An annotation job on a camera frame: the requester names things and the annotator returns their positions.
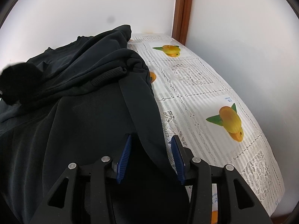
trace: blue gripper pad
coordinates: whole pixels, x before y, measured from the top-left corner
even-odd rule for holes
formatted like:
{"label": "blue gripper pad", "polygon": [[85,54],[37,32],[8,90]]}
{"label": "blue gripper pad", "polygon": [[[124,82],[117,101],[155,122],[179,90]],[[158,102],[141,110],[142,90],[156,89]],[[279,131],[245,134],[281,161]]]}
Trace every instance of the blue gripper pad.
{"label": "blue gripper pad", "polygon": [[171,138],[171,151],[172,151],[172,155],[173,155],[173,159],[174,159],[176,173],[178,175],[178,180],[181,182],[182,185],[184,185],[185,181],[186,181],[185,164],[183,162],[183,158],[180,154],[180,151],[178,149],[178,145],[176,143],[174,136]]}
{"label": "blue gripper pad", "polygon": [[126,145],[124,147],[124,150],[121,154],[120,160],[117,164],[116,181],[117,181],[118,184],[121,183],[121,181],[123,180],[123,178],[125,176],[125,172],[126,172],[126,168],[127,168],[127,165],[128,165],[128,160],[129,160],[131,148],[132,148],[132,137],[131,137],[131,135],[129,135],[128,139],[127,139],[127,142],[126,142]]}

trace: black pom-pom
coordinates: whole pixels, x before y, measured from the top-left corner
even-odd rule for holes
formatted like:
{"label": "black pom-pom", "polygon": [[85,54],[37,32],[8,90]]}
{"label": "black pom-pom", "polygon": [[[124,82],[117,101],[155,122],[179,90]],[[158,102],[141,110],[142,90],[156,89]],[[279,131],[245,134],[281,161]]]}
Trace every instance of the black pom-pom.
{"label": "black pom-pom", "polygon": [[39,85],[42,72],[33,64],[19,63],[0,75],[0,97],[8,105],[28,97]]}

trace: green leaf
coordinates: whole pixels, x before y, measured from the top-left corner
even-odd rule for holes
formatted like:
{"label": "green leaf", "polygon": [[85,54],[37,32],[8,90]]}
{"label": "green leaf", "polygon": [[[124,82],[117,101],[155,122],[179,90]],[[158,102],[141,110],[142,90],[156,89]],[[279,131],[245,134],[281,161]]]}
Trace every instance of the green leaf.
{"label": "green leaf", "polygon": [[237,113],[237,108],[236,108],[236,104],[234,103],[231,108]]}
{"label": "green leaf", "polygon": [[162,50],[162,47],[154,47],[153,49]]}
{"label": "green leaf", "polygon": [[209,117],[209,118],[207,118],[207,121],[214,123],[216,125],[223,126],[220,115],[215,115],[215,116]]}

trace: clothing pile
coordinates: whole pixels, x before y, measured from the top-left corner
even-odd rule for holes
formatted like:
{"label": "clothing pile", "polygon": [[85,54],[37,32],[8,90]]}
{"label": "clothing pile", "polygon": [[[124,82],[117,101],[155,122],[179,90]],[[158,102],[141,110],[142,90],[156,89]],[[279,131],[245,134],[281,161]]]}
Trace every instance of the clothing pile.
{"label": "clothing pile", "polygon": [[[0,192],[20,223],[30,222],[69,163],[113,158],[127,133],[125,178],[111,188],[117,223],[186,222],[189,198],[168,160],[148,67],[127,49],[130,37],[129,25],[78,37],[0,76]],[[32,65],[41,73],[26,89]]]}

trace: white wall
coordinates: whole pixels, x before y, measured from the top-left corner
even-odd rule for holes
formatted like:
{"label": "white wall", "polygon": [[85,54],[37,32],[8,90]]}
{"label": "white wall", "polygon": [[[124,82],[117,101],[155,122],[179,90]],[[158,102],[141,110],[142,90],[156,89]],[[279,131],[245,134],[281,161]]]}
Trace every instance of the white wall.
{"label": "white wall", "polygon": [[122,24],[171,35],[175,0],[19,0],[0,29],[0,70]]}
{"label": "white wall", "polygon": [[193,0],[186,46],[251,110],[283,175],[274,215],[299,199],[299,19],[286,0]]}

